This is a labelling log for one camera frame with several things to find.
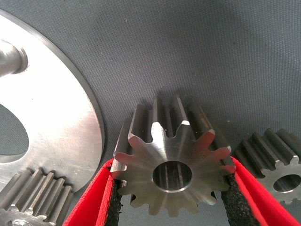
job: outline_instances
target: pinion gear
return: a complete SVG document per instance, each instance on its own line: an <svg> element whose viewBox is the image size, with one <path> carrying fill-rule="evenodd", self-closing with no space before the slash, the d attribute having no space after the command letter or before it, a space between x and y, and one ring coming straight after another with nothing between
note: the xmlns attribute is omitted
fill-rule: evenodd
<svg viewBox="0 0 301 226"><path fill-rule="evenodd" d="M235 155L279 202L301 200L301 141L295 135L284 129L254 133Z"/></svg>
<svg viewBox="0 0 301 226"><path fill-rule="evenodd" d="M149 205L149 213L166 208L171 217L180 208L198 212L197 203L216 203L211 193L226 191L223 176L235 171L222 165L230 147L211 151L215 131L198 104L185 110L179 97L171 108L155 98L153 109L138 105L127 119L114 152L112 176L122 180L120 195L133 194L131 205Z"/></svg>
<svg viewBox="0 0 301 226"><path fill-rule="evenodd" d="M15 174L0 192L0 225L61 226L73 198L64 182L39 169Z"/></svg>

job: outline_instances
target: circular cutout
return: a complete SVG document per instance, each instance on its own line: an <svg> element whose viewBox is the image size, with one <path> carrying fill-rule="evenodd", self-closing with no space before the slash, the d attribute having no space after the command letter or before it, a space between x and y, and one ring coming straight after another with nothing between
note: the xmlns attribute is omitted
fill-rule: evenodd
<svg viewBox="0 0 301 226"><path fill-rule="evenodd" d="M28 135L24 126L10 110L0 105L0 162L3 162L1 155L19 155L27 149Z"/></svg>
<svg viewBox="0 0 301 226"><path fill-rule="evenodd" d="M190 183L190 168L179 161L167 161L157 166L153 172L153 181L166 192L179 192Z"/></svg>
<svg viewBox="0 0 301 226"><path fill-rule="evenodd" d="M286 175L274 183L274 189L278 192L291 192L301 184L301 177L296 174Z"/></svg>

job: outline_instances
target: small gear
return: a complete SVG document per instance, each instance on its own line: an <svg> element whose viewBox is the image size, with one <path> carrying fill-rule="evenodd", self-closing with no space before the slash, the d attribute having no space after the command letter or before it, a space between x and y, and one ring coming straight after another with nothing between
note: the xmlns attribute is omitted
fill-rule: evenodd
<svg viewBox="0 0 301 226"><path fill-rule="evenodd" d="M149 205L149 213L166 208L171 217L180 208L198 212L197 203L215 204L214 190L226 191L223 176L235 171L222 165L230 147L209 150L215 131L198 104L184 109L179 97L171 108L155 98L153 109L138 105L121 129L112 176L122 180L120 195L133 194L131 205Z"/></svg>
<svg viewBox="0 0 301 226"><path fill-rule="evenodd" d="M301 141L295 135L284 129L254 133L235 155L279 202L301 200Z"/></svg>
<svg viewBox="0 0 301 226"><path fill-rule="evenodd" d="M61 226L73 198L64 182L39 169L15 174L0 192L0 225Z"/></svg>

